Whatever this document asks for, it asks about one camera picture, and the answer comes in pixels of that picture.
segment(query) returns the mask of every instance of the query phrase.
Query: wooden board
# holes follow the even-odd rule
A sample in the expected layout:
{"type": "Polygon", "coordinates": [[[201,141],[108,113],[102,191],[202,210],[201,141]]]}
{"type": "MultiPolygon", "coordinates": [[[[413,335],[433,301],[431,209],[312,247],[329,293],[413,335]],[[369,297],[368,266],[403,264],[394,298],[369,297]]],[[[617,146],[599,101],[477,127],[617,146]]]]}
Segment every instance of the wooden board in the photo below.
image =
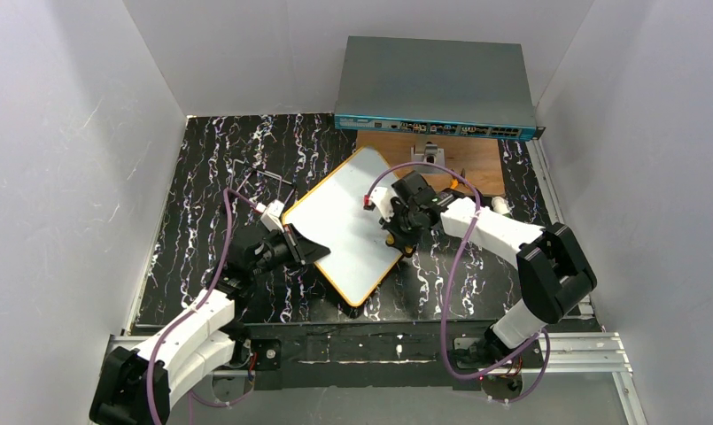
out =
{"type": "MultiPolygon", "coordinates": [[[[411,146],[419,135],[392,133],[388,131],[360,130],[356,138],[357,149],[361,146],[373,146],[387,160],[390,166],[396,166],[411,160],[411,146]]],[[[466,169],[466,178],[486,196],[505,194],[505,182],[502,180],[500,148],[496,139],[459,137],[452,135],[430,135],[429,142],[445,149],[445,166],[459,173],[466,169]]],[[[410,172],[405,168],[396,172],[403,177],[410,172]]],[[[447,188],[452,178],[447,174],[423,174],[434,190],[447,188]]],[[[463,187],[458,190],[470,193],[463,187]]]]}

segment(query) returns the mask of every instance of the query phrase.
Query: black tabletop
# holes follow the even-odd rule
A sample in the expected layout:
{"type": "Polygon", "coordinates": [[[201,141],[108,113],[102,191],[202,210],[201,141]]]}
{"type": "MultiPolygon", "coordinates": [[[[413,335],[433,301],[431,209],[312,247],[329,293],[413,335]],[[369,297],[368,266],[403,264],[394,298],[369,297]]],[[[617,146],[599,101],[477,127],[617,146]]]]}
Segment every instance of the black tabletop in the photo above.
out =
{"type": "MultiPolygon", "coordinates": [[[[241,159],[280,174],[303,196],[351,156],[356,132],[335,129],[331,114],[195,118],[189,121],[136,326],[168,323],[211,279],[225,235],[221,191],[244,178],[241,159]],[[232,179],[232,170],[236,178],[232,179]]],[[[513,217],[547,224],[539,185],[522,143],[500,141],[505,191],[513,217]]],[[[278,187],[251,177],[243,193],[260,202],[278,187]]],[[[256,216],[234,203],[234,229],[254,225],[256,216]]],[[[246,323],[434,321],[459,240],[427,233],[412,259],[403,259],[360,308],[352,308],[315,267],[282,269],[260,277],[242,319],[246,323]]],[[[464,255],[450,300],[450,317],[495,320],[520,299],[516,270],[472,246],[464,255]]]]}

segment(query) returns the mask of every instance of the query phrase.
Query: white whiteboard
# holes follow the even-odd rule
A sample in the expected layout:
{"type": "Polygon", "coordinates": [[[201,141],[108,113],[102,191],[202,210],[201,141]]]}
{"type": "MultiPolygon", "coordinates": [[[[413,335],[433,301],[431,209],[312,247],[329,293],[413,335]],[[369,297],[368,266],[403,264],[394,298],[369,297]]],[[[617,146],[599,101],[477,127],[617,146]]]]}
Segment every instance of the white whiteboard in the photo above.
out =
{"type": "MultiPolygon", "coordinates": [[[[314,264],[354,307],[367,300],[400,259],[400,252],[384,243],[388,233],[380,228],[379,211],[363,208],[369,186],[388,168],[379,152],[361,148],[283,215],[284,224],[330,248],[330,255],[314,264]]],[[[396,180],[390,173],[379,186],[396,180]]]]}

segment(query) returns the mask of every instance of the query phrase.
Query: robotic arm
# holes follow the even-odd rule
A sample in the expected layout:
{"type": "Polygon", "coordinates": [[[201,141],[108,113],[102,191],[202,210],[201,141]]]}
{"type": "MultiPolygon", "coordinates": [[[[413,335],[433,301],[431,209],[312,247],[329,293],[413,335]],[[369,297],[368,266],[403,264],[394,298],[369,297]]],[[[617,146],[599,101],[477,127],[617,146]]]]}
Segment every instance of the robotic arm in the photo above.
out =
{"type": "MultiPolygon", "coordinates": [[[[387,243],[406,257],[427,229],[441,226],[450,236],[464,237],[477,214],[470,198],[453,189],[437,193],[417,172],[391,188],[375,188],[365,208],[379,210],[387,243]]],[[[577,239],[561,223],[542,228],[484,207],[469,241],[517,268],[520,277],[522,299],[485,331],[474,353],[485,363],[504,358],[546,324],[559,322],[596,287],[577,239]]]]}
{"type": "Polygon", "coordinates": [[[292,225],[282,225],[283,203],[257,205],[267,233],[241,228],[229,246],[218,286],[202,308],[202,290],[195,302],[133,350],[117,347],[108,353],[90,407],[90,419],[101,425],[152,424],[147,399],[147,368],[162,333],[180,317],[194,314],[165,336],[153,374],[153,393],[159,418],[166,423],[174,404],[205,375],[241,355],[238,341],[247,339],[235,321],[253,293],[257,276],[277,267],[301,267],[330,253],[327,247],[303,237],[292,225]]]}
{"type": "MultiPolygon", "coordinates": [[[[476,204],[462,193],[445,189],[439,193],[413,172],[390,188],[375,188],[365,199],[365,208],[377,208],[380,225],[389,233],[387,243],[405,257],[415,253],[422,234],[441,226],[450,236],[464,237],[475,215],[477,224],[469,240],[497,254],[517,268],[522,299],[484,333],[484,340],[464,353],[471,361],[491,364],[502,359],[539,332],[547,323],[557,323],[596,286],[572,231],[560,224],[542,228],[498,214],[489,208],[476,211],[476,204]]],[[[229,247],[218,286],[206,304],[198,300],[177,316],[194,312],[175,327],[158,351],[152,386],[161,421],[165,423],[174,404],[203,376],[241,355],[239,341],[246,341],[243,325],[235,320],[253,293],[260,274],[280,266],[300,267],[329,254],[327,247],[303,237],[292,225],[283,225],[283,203],[257,205],[267,233],[258,228],[240,228],[229,247]]],[[[122,347],[110,352],[101,370],[90,419],[102,425],[152,423],[147,401],[147,368],[162,329],[133,350],[122,347]]]]}

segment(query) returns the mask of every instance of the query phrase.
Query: white wall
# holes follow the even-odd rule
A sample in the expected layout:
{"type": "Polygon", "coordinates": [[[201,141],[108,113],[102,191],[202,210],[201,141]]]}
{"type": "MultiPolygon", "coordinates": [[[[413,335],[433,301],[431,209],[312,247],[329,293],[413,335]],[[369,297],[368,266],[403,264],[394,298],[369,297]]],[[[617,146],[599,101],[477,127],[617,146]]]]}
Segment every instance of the white wall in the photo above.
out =
{"type": "Polygon", "coordinates": [[[184,121],[121,2],[0,1],[0,424],[85,423],[184,121]]]}
{"type": "Polygon", "coordinates": [[[596,0],[539,104],[651,423],[713,423],[713,1],[596,0]]]}
{"type": "Polygon", "coordinates": [[[592,2],[125,0],[179,105],[200,116],[332,111],[348,35],[520,43],[535,104],[592,2]]]}

